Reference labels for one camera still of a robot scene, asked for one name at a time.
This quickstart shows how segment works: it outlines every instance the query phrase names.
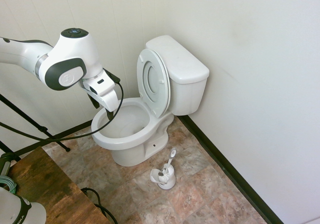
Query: cable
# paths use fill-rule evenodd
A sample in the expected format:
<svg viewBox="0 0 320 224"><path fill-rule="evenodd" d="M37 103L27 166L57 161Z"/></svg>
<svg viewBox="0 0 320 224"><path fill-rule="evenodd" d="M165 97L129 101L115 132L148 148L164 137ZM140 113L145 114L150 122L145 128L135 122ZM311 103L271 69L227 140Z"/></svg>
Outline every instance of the cable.
<svg viewBox="0 0 320 224"><path fill-rule="evenodd" d="M108 213L108 215L109 215L109 216L112 218L112 220L114 221L114 224L118 224L116 218L111 214L111 212L108 211L105 207L103 207L103 206L101 205L100 196L99 196L98 192L96 192L95 190L93 190L93 189L91 189L91 188L88 188L88 187L85 187L85 188L82 188L82 189L81 189L81 191L82 191L85 195L87 195L87 190L90 190L90 191L92 191L92 192L94 192L94 193L96 194L96 196L97 196L97 198L98 198L98 204L94 204L94 205L95 205L96 207L99 207L99 208L101 209L102 214L106 217L105 212Z"/></svg>
<svg viewBox="0 0 320 224"><path fill-rule="evenodd" d="M15 189L16 189L16 185L15 182L8 176L6 175L0 175L0 183L7 185L7 187L9 188L9 191L12 194L15 194Z"/></svg>
<svg viewBox="0 0 320 224"><path fill-rule="evenodd" d="M96 207L99 207L101 210L104 210L106 213L108 213L108 215L112 218L112 220L114 221L114 224L118 224L116 218L111 214L110 211L108 211L105 207L103 207L102 205L98 205L98 204L94 204Z"/></svg>
<svg viewBox="0 0 320 224"><path fill-rule="evenodd" d="M116 117L116 115L118 114L119 110L120 110L120 107L122 105L122 102L123 102L123 96L124 96L124 89L122 88L121 84L120 83L117 83L119 86L120 86L120 89L121 89L121 101L120 101L120 104L119 104L119 107L118 109L116 110L114 116L113 116L113 119ZM79 135L79 136L74 136L74 137L67 137L67 138L62 138L62 139L42 139L42 138L39 138L39 137L36 137L36 136L33 136L33 135L29 135L27 133L24 133L22 131L19 131L17 129L14 129L13 127L11 126L8 126L2 122L0 122L0 126L10 130L10 131L13 131L19 135L23 135L25 137L28 137L28 138L31 138L31 139L34 139L34 140L40 140L40 141L45 141L45 142L48 142L48 143L51 143L51 142L57 142L57 141L64 141L64 140L73 140L73 139L78 139L78 138L83 138L83 137L86 137L86 136L89 136L89 135L92 135L92 134L95 134L97 133L98 131L101 131L103 128L105 128L107 125L109 125L109 123L113 120L109 120L104 126L100 127L99 129L93 131L93 132L90 132L88 134L84 134L84 135Z"/></svg>

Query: green cable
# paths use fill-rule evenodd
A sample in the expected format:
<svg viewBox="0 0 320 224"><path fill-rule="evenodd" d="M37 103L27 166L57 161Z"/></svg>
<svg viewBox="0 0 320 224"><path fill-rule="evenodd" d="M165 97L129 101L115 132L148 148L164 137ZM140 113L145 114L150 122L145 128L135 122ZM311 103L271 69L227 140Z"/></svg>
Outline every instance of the green cable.
<svg viewBox="0 0 320 224"><path fill-rule="evenodd" d="M0 183L2 184L5 184L4 187L8 187L9 188L9 191L12 193L12 194L15 194L15 189L16 189L16 185L15 182L8 176L6 175L0 175Z"/></svg>

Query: toilet seat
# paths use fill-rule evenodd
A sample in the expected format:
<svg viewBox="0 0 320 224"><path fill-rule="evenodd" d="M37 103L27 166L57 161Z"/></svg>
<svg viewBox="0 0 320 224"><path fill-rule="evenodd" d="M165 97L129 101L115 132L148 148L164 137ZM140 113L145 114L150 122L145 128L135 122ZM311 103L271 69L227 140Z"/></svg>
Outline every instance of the toilet seat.
<svg viewBox="0 0 320 224"><path fill-rule="evenodd" d="M159 118L170 104L170 79L167 68L155 51L145 49L137 62L140 97Z"/></svg>

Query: white toilet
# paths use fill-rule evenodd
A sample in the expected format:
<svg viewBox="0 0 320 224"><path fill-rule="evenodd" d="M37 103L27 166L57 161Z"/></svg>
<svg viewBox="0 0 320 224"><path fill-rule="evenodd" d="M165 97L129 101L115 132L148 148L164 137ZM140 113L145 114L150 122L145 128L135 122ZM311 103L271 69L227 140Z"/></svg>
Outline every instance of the white toilet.
<svg viewBox="0 0 320 224"><path fill-rule="evenodd" d="M198 109L209 76L209 69L170 36L157 37L145 46L137 62L140 97L124 99L116 118L93 134L95 142L111 150L122 166L138 165L166 146L174 115ZM107 121L101 109L92 131Z"/></svg>

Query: toilet tank lid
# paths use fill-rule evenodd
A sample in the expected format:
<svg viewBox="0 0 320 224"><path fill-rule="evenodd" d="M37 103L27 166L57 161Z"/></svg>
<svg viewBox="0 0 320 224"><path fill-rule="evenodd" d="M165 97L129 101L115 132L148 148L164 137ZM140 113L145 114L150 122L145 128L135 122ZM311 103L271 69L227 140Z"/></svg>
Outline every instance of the toilet tank lid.
<svg viewBox="0 0 320 224"><path fill-rule="evenodd" d="M163 60L169 77L178 84L191 84L209 76L209 69L193 54L168 35L156 37L146 43Z"/></svg>

